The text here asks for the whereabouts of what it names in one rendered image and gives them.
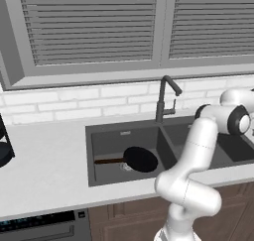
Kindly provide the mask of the dark grey double sink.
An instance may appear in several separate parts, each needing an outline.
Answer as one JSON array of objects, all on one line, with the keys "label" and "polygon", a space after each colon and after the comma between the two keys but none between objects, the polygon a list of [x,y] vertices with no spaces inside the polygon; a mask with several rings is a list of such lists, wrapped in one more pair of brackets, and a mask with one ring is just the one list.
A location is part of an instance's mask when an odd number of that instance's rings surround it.
[{"label": "dark grey double sink", "polygon": [[[151,179],[173,167],[180,159],[192,116],[168,118],[162,125],[153,120],[87,126],[86,156],[88,184],[91,186],[123,181]],[[129,166],[115,162],[99,165],[98,160],[116,160],[129,147],[145,148],[153,153],[157,168],[149,173],[136,172]],[[213,154],[213,169],[254,164],[254,143],[242,136],[219,135]]]}]

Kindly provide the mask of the black frying pan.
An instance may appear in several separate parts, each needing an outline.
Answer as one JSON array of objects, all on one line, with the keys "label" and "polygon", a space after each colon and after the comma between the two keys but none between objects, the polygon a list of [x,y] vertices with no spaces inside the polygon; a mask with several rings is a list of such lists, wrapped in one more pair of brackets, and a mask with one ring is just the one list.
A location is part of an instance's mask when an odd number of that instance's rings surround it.
[{"label": "black frying pan", "polygon": [[141,173],[152,172],[159,164],[157,157],[152,152],[136,146],[127,148],[122,158],[96,160],[95,163],[97,165],[125,163],[134,171]]}]

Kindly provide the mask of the dark grey tap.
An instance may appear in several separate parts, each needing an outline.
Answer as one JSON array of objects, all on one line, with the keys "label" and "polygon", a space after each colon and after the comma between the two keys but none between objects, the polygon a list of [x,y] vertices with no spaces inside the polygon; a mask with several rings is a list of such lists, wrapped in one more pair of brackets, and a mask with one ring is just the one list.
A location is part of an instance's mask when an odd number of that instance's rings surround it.
[{"label": "dark grey tap", "polygon": [[183,91],[180,89],[180,87],[172,80],[172,78],[168,75],[164,75],[161,79],[160,83],[160,92],[159,92],[159,100],[157,102],[157,108],[156,108],[156,122],[162,123],[163,118],[165,115],[173,115],[176,113],[176,102],[177,99],[174,99],[174,104],[171,109],[165,108],[165,89],[166,84],[168,84],[172,90],[175,92],[175,96],[180,96]]}]

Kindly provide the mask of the grey window with blinds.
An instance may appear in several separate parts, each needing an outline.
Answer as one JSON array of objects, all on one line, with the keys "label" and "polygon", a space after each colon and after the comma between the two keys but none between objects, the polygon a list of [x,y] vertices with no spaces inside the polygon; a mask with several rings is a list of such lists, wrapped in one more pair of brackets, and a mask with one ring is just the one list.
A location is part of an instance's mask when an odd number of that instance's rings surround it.
[{"label": "grey window with blinds", "polygon": [[254,73],[254,0],[0,0],[6,90]]}]

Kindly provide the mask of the brown wooden cupboard door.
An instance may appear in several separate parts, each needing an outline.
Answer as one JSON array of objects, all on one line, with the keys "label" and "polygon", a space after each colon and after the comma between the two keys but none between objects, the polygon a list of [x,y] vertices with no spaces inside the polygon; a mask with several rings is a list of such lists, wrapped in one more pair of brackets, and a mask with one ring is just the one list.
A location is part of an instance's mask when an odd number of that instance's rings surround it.
[{"label": "brown wooden cupboard door", "polygon": [[153,241],[163,227],[169,203],[159,197],[91,207],[92,241]]},{"label": "brown wooden cupboard door", "polygon": [[222,197],[220,211],[194,222],[201,241],[254,241],[254,181],[216,190]]}]

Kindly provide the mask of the black round appliance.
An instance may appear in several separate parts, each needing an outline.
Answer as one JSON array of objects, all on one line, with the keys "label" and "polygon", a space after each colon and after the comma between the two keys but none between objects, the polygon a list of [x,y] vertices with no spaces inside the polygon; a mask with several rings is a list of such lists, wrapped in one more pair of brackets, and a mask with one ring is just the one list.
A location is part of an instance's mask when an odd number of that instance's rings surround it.
[{"label": "black round appliance", "polygon": [[0,114],[0,168],[6,166],[14,157],[15,153]]}]

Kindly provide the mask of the grey dishwasher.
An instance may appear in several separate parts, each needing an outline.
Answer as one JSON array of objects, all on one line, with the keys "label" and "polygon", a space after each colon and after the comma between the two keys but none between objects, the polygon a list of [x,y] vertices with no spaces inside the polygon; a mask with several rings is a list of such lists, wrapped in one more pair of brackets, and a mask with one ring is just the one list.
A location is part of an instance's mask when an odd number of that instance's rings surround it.
[{"label": "grey dishwasher", "polygon": [[0,241],[91,241],[87,209],[0,221]]}]

